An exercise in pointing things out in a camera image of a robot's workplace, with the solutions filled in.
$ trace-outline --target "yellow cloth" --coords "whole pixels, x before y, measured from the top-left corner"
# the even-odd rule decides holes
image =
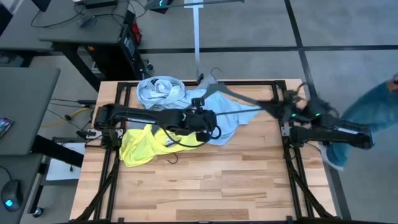
[[[120,160],[126,166],[134,167],[143,165],[157,155],[195,149],[192,147],[183,147],[178,144],[165,147],[170,145],[171,141],[163,129],[159,129],[155,133],[155,136],[151,130],[152,125],[147,124],[144,129],[130,129],[124,134],[119,154]],[[188,136],[178,136],[171,132],[167,133],[173,140],[180,141],[180,143],[188,146],[196,146],[201,143],[197,141],[195,133],[191,133]]]

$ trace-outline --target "person's leg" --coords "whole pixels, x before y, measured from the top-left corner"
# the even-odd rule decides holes
[[[360,97],[344,112],[341,119],[367,124],[373,133],[386,129],[398,123],[398,91],[391,92],[384,82]],[[342,169],[351,148],[349,144],[333,144],[323,152],[324,159],[334,168]]]

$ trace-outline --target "concrete floor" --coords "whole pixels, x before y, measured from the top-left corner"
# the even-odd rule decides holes
[[[398,2],[395,0],[291,0],[304,45],[398,44]],[[138,14],[142,11],[135,3]],[[192,10],[171,8],[166,15],[147,12],[138,20],[143,34],[142,48],[193,47]],[[295,45],[283,0],[247,0],[205,6],[200,9],[203,47]],[[193,54],[144,55],[155,66],[153,75],[195,78]],[[318,94],[341,113],[357,99],[398,71],[398,51],[370,50],[309,52],[308,62]],[[58,67],[61,77],[54,96],[95,99],[91,89],[70,62],[62,56],[37,57],[33,67]],[[207,53],[201,54],[202,72],[220,67],[217,78],[301,78],[304,74],[297,52]],[[73,108],[52,107],[60,114]],[[89,114],[74,121],[84,126]],[[44,123],[57,120],[47,114]],[[63,124],[40,130],[44,136],[74,137],[76,128]],[[394,137],[398,127],[376,134],[377,146],[370,151],[353,150],[347,168],[340,173],[354,220],[398,223],[398,151]],[[46,187],[39,205],[46,213],[33,219],[24,215],[21,223],[66,222],[75,186]]]

